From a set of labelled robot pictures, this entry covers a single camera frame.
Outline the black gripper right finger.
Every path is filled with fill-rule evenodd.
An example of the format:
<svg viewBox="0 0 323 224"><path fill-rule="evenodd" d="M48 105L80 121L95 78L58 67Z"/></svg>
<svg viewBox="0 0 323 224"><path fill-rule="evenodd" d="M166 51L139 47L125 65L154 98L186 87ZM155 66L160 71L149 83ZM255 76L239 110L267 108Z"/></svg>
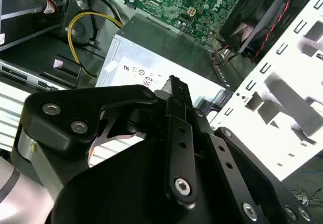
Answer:
<svg viewBox="0 0 323 224"><path fill-rule="evenodd" d="M208 210L223 223L314 223L307 208L228 128L212 130L180 84L183 203L205 184Z"/></svg>

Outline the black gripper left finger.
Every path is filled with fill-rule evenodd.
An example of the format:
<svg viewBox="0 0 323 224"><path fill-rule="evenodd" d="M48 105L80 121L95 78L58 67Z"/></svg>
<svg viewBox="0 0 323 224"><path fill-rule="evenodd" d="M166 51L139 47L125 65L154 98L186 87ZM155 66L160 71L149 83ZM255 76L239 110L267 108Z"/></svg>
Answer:
<svg viewBox="0 0 323 224"><path fill-rule="evenodd" d="M137 143L156 140L165 147L166 197L192 209L181 199L181 83L174 76L168 79L162 89L166 99L142 85L32 94L23 106L17 145L38 144L44 155L29 161L50 191L58 188L58 198L82 172Z"/></svg>

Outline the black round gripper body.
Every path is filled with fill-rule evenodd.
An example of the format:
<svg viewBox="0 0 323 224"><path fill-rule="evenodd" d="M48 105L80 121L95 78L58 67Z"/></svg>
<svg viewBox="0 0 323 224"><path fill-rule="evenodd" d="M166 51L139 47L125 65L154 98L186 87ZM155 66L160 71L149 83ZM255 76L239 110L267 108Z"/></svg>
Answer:
<svg viewBox="0 0 323 224"><path fill-rule="evenodd" d="M165 147L137 143L69 181L51 212L52 223L242 223L215 167L194 155L197 199L192 210L164 193Z"/></svg>

